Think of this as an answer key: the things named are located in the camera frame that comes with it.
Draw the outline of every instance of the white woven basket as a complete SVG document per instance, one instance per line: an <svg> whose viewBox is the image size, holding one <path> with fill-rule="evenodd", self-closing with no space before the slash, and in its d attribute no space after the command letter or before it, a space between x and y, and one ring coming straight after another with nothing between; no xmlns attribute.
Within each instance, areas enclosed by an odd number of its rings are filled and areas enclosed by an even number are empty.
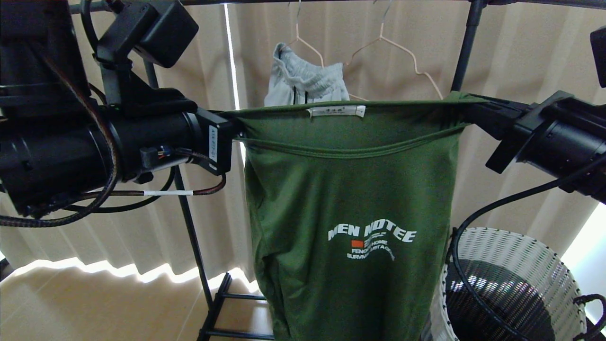
<svg viewBox="0 0 606 341"><path fill-rule="evenodd" d="M505 312L506 316L501 314L504 319L527 321L520 323L526 323L525 327L530 328L527 330L534 330L535 338L572 341L586 331L584 305L573 303L573 298L580 296L581 292L558 255L543 243L513 232L469 228L461 236L459 259L462 266L465 263L465 274L478 294L485 301L491 301L493 309ZM451 319L458 328L461 317L471 320L472 324L489 320L470 297L461 298L464 293L465 288L452 263L445 265L434 292L422 341L465 341L468 339L461 333L455 335ZM511 299L516 295L524 295L526 299L532 297L532 300L520 303L516 301L518 298ZM533 305L533 309L529 309L526 303ZM542 321L533 320L539 311L538 306L543 311L542 317L548 315ZM510 339L505 331L495 333L494 330L492 339Z"/></svg>

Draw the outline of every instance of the beige floor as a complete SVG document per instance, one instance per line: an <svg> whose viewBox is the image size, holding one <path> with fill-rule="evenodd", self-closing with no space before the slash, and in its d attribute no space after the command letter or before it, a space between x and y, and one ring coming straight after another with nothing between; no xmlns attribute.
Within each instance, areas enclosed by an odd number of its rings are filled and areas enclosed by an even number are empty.
<svg viewBox="0 0 606 341"><path fill-rule="evenodd" d="M36 268L0 283L0 339L195 341L207 313L201 287L198 278L142 283L107 271ZM248 290L236 279L230 292ZM271 334L269 321L266 302L226 300L217 327Z"/></svg>

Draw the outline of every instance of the light under curtain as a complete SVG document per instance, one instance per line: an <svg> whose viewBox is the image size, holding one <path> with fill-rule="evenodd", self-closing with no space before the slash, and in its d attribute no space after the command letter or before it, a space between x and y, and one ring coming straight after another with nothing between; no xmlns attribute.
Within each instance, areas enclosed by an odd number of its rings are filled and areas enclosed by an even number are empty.
<svg viewBox="0 0 606 341"><path fill-rule="evenodd" d="M301 38L319 50L326 65L347 62L354 51L378 36L386 6L387 2L371 1L304 2L299 17ZM419 70L428 72L444 94L455 72L468 7L465 1L395 1L385 20L384 35L412 50ZM199 33L173 68L156 68L160 85L179 89L206 109L232 110L234 90L223 5L186 8L200 25ZM228 9L239 103L243 108L261 107L272 51L277 43L295 37L297 6L230 4ZM98 34L113 18L110 13L92 17ZM73 19L88 79L102 88L81 22L77 16ZM588 38L604 22L606 12L599 10L537 4L488 6L463 91L532 103L564 90L592 103L606 103ZM293 49L310 62L318 60L309 49L297 44ZM141 59L133 55L133 60L135 72L146 79ZM351 93L368 100L437 99L427 78L415 75L410 56L387 44L373 44L356 55L344 69L344 80ZM484 163L496 145L475 127L466 128L461 137L453 225L489 202L551 180L524 164L502 175L487 169ZM240 267L253 280L244 166L238 147L232 162L223 191L189 200L207 275ZM182 170L188 189L216 182L196 166ZM145 189L160 188L167 174L155 174ZM128 198L111 198L108 205L127 202ZM563 254L597 204L579 194L554 190L497 209L473 226L527 234ZM0 209L14 214L6 198L0 200ZM97 214L61 228L1 228L0 248L16 267L36 259L70 257L85 264L107 260L116 268L134 263L139 273L164 263L175 274L195 267L181 209L172 197L137 211Z"/></svg>

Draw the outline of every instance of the robotic arm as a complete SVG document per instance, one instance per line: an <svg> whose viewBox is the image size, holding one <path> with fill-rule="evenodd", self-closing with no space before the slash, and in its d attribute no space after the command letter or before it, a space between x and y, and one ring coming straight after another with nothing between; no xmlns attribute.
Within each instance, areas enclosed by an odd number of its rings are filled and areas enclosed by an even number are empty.
<svg viewBox="0 0 606 341"><path fill-rule="evenodd" d="M105 88L106 103L99 105L90 98L67 1L0 1L0 179L24 217L40 218L82 200L106 184L113 164L117 181L139 184L185 162L215 175L231 168L239 122L198 108L176 89L152 89L131 71L128 59L134 50L148 62L171 67L198 25L179 1L106 4L116 19L97 40L86 11L90 3L83 2L84 27ZM591 40L606 86L606 27ZM483 98L486 103L455 110L501 140L487 163L496 172L515 161L563 177L606 153L606 106L564 92L531 105ZM562 189L606 203L606 165Z"/></svg>

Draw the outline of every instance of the green t-shirt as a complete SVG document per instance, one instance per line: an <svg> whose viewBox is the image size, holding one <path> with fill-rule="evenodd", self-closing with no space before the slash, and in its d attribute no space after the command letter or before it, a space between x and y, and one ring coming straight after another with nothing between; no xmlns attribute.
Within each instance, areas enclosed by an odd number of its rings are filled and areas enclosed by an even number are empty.
<svg viewBox="0 0 606 341"><path fill-rule="evenodd" d="M479 101L231 113L247 134L255 273L276 340L418 340L450 233L464 127L453 106ZM311 116L325 109L365 112Z"/></svg>

